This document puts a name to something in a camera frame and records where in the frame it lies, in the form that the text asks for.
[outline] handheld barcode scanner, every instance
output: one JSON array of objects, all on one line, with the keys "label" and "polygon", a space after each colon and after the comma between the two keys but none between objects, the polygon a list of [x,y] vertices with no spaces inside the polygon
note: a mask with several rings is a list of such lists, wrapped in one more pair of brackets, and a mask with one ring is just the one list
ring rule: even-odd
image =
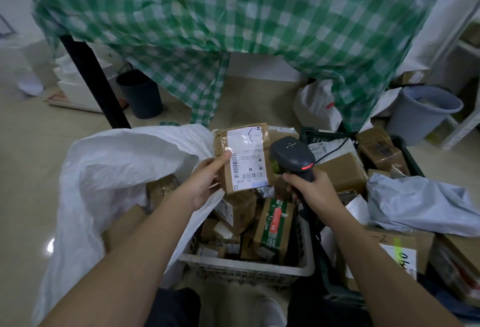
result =
[{"label": "handheld barcode scanner", "polygon": [[[283,169],[284,172],[295,174],[310,183],[314,181],[312,169],[315,165],[315,155],[306,144],[295,137],[287,136],[273,142],[270,146],[270,156],[278,162],[280,169]],[[303,205],[303,212],[300,212],[300,216],[314,227],[315,236],[320,241],[323,223],[305,202],[303,194],[297,189],[295,192]]]}]

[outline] person's left hand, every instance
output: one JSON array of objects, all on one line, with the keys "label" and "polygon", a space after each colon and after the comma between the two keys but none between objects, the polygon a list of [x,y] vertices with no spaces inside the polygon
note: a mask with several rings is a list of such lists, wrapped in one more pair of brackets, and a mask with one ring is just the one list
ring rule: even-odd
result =
[{"label": "person's left hand", "polygon": [[221,188],[217,172],[228,163],[231,155],[231,151],[227,150],[217,158],[203,160],[187,181],[178,187],[178,196],[192,207],[193,212],[202,208],[208,198]]}]

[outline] trash can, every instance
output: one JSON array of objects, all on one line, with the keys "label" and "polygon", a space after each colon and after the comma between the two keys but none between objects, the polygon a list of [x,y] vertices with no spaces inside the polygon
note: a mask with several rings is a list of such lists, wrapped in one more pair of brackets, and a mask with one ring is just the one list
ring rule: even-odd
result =
[{"label": "trash can", "polygon": [[120,74],[117,77],[117,84],[135,117],[153,118],[163,111],[158,85],[140,70],[135,69]]},{"label": "trash can", "polygon": [[387,132],[415,146],[449,114],[460,111],[463,102],[441,88],[415,86],[402,89],[396,106]]}]

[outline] hand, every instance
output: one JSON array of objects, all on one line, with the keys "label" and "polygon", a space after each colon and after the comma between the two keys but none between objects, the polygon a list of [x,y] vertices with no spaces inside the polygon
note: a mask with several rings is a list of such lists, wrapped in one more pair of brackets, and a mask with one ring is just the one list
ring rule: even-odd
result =
[{"label": "hand", "polygon": [[192,207],[193,212],[202,208],[208,198],[221,189],[217,172],[228,163],[231,155],[232,152],[227,150],[215,159],[203,160],[198,164],[187,181],[175,190],[178,196]]},{"label": "hand", "polygon": [[284,174],[283,178],[287,183],[291,184],[287,187],[287,190],[293,192],[293,199],[298,200],[297,194],[292,191],[292,187],[295,187],[303,194],[310,208],[320,217],[322,222],[328,226],[332,217],[346,210],[340,202],[327,173],[315,168],[312,171],[315,176],[315,180],[312,183],[293,174]]}]

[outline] green and white checkered tablecloth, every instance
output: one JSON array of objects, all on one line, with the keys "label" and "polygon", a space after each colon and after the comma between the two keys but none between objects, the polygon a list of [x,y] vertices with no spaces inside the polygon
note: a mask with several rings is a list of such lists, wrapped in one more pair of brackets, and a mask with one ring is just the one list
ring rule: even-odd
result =
[{"label": "green and white checkered tablecloth", "polygon": [[230,52],[277,55],[334,81],[347,130],[358,130],[436,0],[33,0],[52,45],[70,33],[109,45],[192,107],[216,111]]}]

